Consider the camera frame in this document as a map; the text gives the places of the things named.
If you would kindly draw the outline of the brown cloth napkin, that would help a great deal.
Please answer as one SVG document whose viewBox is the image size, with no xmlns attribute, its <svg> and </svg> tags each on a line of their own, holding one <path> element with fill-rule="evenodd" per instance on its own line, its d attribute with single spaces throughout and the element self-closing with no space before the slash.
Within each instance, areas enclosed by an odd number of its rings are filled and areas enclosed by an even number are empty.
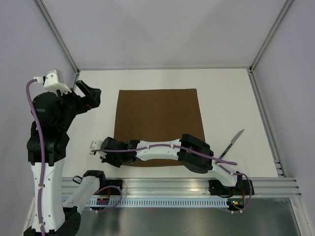
<svg viewBox="0 0 315 236">
<path fill-rule="evenodd" d="M 195 88 L 119 91 L 115 140 L 165 142 L 183 134 L 205 141 Z"/>
</svg>

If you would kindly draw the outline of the knife with teal handle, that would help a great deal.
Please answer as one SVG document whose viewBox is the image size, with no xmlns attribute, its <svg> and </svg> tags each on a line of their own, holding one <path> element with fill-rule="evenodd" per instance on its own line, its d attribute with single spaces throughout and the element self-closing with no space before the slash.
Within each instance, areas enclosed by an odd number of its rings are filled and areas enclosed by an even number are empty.
<svg viewBox="0 0 315 236">
<path fill-rule="evenodd" d="M 220 155 L 219 159 L 223 159 L 224 156 L 228 153 L 228 151 L 232 148 L 232 146 L 235 144 L 235 142 L 239 139 L 239 137 L 242 135 L 242 133 L 244 132 L 245 130 L 242 129 L 240 130 L 233 138 L 232 140 L 230 141 L 230 144 L 227 146 L 227 148 L 224 150 L 224 152 Z"/>
</svg>

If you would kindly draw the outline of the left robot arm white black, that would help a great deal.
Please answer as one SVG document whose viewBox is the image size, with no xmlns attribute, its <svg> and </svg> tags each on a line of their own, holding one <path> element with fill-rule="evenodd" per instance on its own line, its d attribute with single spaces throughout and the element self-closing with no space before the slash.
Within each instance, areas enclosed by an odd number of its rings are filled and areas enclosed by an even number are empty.
<svg viewBox="0 0 315 236">
<path fill-rule="evenodd" d="M 45 92 L 31 99 L 30 85 L 26 95 L 33 115 L 31 137 L 27 142 L 28 161 L 34 179 L 35 212 L 26 236 L 74 236 L 81 224 L 81 214 L 91 196 L 107 190 L 104 171 L 88 170 L 78 189 L 67 202 L 62 202 L 62 173 L 69 142 L 67 131 L 74 118 L 100 105 L 101 90 L 82 80 L 75 84 L 84 94 L 74 90 Z"/>
</svg>

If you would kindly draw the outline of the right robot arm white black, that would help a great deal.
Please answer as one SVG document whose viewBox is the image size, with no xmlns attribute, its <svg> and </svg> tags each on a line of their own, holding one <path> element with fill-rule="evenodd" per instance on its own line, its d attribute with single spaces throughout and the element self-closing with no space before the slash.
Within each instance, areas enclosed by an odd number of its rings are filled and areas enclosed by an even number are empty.
<svg viewBox="0 0 315 236">
<path fill-rule="evenodd" d="M 240 195 L 253 196 L 252 181 L 245 174 L 231 169 L 236 162 L 226 161 L 222 156 L 214 156 L 210 145 L 190 135 L 166 142 L 131 140 L 119 142 L 107 137 L 104 141 L 93 141 L 91 153 L 98 153 L 103 163 L 115 167 L 123 164 L 148 164 L 159 161 L 161 166 L 179 164 L 197 174 L 211 173 L 209 192 L 212 196 L 231 198 Z"/>
</svg>

